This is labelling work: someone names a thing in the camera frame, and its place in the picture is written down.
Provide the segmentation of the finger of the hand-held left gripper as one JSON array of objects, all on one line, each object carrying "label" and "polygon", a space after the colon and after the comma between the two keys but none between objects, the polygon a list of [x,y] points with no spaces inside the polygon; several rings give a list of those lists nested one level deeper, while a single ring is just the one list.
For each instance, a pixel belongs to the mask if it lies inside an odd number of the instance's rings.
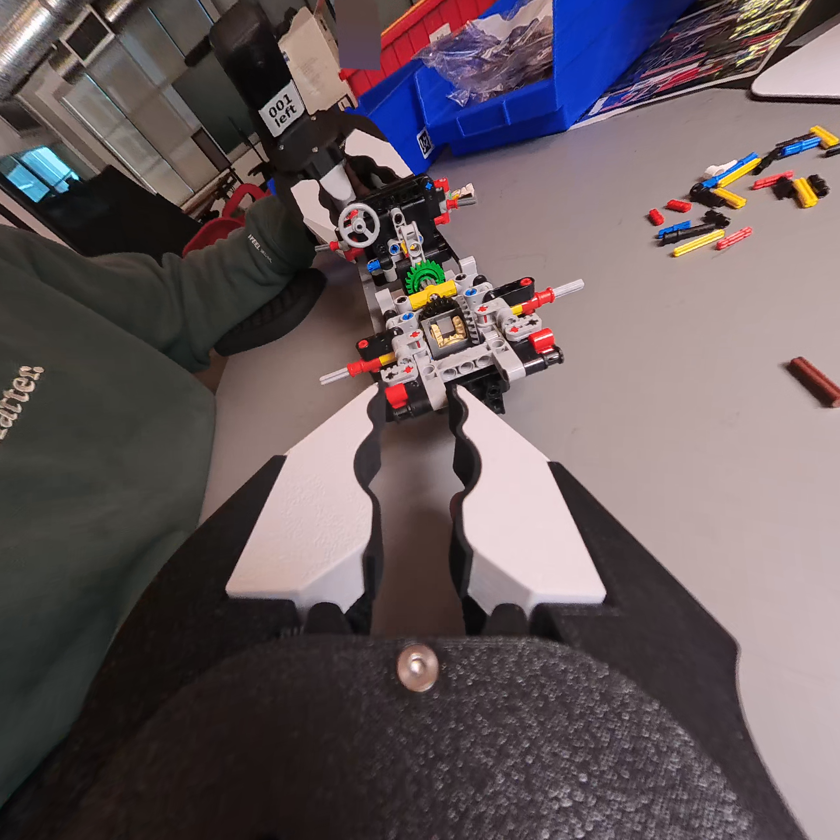
[{"label": "finger of the hand-held left gripper", "polygon": [[301,211],[303,223],[321,245],[339,242],[337,233],[343,203],[314,179],[300,180],[290,188],[291,195]]},{"label": "finger of the hand-held left gripper", "polygon": [[352,182],[396,182],[414,176],[387,140],[361,129],[345,140],[345,172]]}]

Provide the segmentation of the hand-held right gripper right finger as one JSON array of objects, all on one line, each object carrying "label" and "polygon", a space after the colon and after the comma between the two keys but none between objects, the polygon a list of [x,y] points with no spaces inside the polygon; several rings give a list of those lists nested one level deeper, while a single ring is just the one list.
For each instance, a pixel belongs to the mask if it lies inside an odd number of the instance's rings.
[{"label": "hand-held right gripper right finger", "polygon": [[448,563],[467,634],[499,610],[527,626],[542,606],[603,606],[606,587],[548,456],[462,385],[448,420],[463,487]]}]

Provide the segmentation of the lego car chassis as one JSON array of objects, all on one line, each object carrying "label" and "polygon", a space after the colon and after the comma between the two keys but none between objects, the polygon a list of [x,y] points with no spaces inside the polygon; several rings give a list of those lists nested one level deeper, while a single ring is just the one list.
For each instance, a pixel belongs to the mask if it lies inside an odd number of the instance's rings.
[{"label": "lego car chassis", "polygon": [[451,192],[446,178],[428,175],[384,185],[347,204],[339,242],[319,247],[358,269],[373,324],[355,345],[358,359],[320,384],[369,375],[385,388],[390,420],[442,411],[457,385],[503,414],[513,382],[564,361],[539,310],[585,286],[539,290],[530,276],[494,285],[441,231],[454,210],[476,203]]}]

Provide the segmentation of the person's left forearm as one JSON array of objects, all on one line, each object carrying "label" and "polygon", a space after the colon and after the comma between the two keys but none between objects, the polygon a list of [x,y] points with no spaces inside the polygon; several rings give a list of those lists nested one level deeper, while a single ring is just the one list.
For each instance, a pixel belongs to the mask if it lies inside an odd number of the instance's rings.
[{"label": "person's left forearm", "polygon": [[275,197],[254,204],[245,226],[187,257],[97,259],[89,308],[190,372],[209,365],[215,343],[312,268],[305,228]]}]

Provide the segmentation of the lego instruction booklet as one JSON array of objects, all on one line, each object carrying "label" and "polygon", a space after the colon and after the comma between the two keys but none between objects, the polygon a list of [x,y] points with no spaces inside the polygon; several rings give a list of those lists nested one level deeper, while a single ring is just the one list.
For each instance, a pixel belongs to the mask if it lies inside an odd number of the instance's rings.
[{"label": "lego instruction booklet", "polygon": [[757,75],[811,3],[699,2],[605,89],[574,126]]}]

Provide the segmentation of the pile of small lego pins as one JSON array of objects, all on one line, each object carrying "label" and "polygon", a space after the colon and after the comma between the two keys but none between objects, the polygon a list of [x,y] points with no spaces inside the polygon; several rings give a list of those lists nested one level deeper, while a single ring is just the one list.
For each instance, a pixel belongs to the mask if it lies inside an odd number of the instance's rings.
[{"label": "pile of small lego pins", "polygon": [[648,211],[647,219],[656,227],[655,246],[677,259],[702,250],[719,254],[740,245],[753,235],[753,228],[735,225],[733,215],[747,206],[748,193],[769,194],[777,202],[813,209],[832,191],[826,178],[782,168],[810,153],[817,155],[817,163],[837,159],[838,135],[817,124],[764,154],[752,152],[708,167],[684,198]]}]

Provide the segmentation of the labelled blue storage bin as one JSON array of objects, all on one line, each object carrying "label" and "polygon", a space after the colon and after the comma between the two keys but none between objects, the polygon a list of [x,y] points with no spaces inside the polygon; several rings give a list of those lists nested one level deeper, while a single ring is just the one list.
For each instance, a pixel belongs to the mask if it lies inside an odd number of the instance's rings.
[{"label": "labelled blue storage bin", "polygon": [[438,109],[454,89],[435,70],[413,59],[364,93],[355,112],[375,123],[411,172],[419,174],[448,148],[434,141],[426,110]]}]

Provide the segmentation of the red chair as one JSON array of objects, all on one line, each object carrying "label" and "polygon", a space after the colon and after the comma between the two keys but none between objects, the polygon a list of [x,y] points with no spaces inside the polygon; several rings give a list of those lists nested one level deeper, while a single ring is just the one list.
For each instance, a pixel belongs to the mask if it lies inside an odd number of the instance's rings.
[{"label": "red chair", "polygon": [[182,249],[182,257],[204,249],[216,242],[225,239],[235,230],[245,226],[245,211],[240,205],[245,198],[250,197],[254,203],[269,196],[276,195],[275,185],[272,180],[268,181],[267,188],[262,188],[251,183],[244,183],[234,189],[227,199],[220,216],[207,221],[197,233],[185,244]]}]

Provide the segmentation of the red storage bin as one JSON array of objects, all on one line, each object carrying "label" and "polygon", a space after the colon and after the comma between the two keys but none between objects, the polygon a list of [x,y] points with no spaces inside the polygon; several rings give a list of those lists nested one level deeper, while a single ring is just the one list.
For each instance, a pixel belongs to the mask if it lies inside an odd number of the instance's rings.
[{"label": "red storage bin", "polygon": [[407,65],[438,36],[455,32],[487,11],[493,1],[422,1],[381,33],[378,69],[342,69],[339,78],[360,98]]}]

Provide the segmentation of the black wrist rest cushion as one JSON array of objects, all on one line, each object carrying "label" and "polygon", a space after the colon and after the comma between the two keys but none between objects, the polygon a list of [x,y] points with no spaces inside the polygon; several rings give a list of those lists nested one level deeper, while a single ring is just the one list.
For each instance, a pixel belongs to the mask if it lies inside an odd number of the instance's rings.
[{"label": "black wrist rest cushion", "polygon": [[215,345],[223,357],[273,343],[300,326],[320,300],[327,277],[316,268],[298,272],[275,297],[228,330]]}]

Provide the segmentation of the clear plastic parts bag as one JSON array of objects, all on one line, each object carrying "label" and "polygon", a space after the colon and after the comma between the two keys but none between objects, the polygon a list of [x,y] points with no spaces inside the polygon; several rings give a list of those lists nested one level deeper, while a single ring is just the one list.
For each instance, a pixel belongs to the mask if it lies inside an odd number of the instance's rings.
[{"label": "clear plastic parts bag", "polygon": [[545,81],[553,74],[553,3],[517,2],[471,20],[418,58],[452,85],[447,99],[461,108]]}]

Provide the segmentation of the black monitor screen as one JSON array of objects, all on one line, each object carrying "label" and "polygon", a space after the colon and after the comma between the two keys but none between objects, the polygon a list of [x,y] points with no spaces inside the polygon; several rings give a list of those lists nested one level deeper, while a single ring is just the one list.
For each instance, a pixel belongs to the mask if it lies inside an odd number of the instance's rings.
[{"label": "black monitor screen", "polygon": [[135,253],[180,256],[199,222],[158,193],[107,166],[86,182],[37,204],[41,220],[84,256]]}]

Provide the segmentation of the large blue storage bin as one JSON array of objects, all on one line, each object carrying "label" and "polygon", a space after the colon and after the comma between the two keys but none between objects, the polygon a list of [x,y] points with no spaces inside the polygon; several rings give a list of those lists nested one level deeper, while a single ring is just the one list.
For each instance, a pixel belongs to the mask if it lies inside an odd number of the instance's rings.
[{"label": "large blue storage bin", "polygon": [[454,86],[421,66],[414,85],[425,128],[453,155],[566,131],[687,10],[690,1],[554,1],[553,74],[463,108]]}]

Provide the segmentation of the person's green sweatshirt torso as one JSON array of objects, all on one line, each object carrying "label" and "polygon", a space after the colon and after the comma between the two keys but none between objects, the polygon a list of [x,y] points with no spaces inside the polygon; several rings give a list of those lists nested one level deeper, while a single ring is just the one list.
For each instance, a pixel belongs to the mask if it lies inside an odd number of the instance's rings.
[{"label": "person's green sweatshirt torso", "polygon": [[2,804],[69,731],[121,621],[196,524],[224,331],[197,259],[2,231]]}]

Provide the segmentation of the white stand base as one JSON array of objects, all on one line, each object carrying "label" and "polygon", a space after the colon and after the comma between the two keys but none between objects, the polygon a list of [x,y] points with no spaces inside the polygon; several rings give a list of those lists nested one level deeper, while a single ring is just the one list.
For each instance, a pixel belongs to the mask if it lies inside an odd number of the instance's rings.
[{"label": "white stand base", "polygon": [[761,73],[750,91],[761,100],[839,101],[839,25]]}]

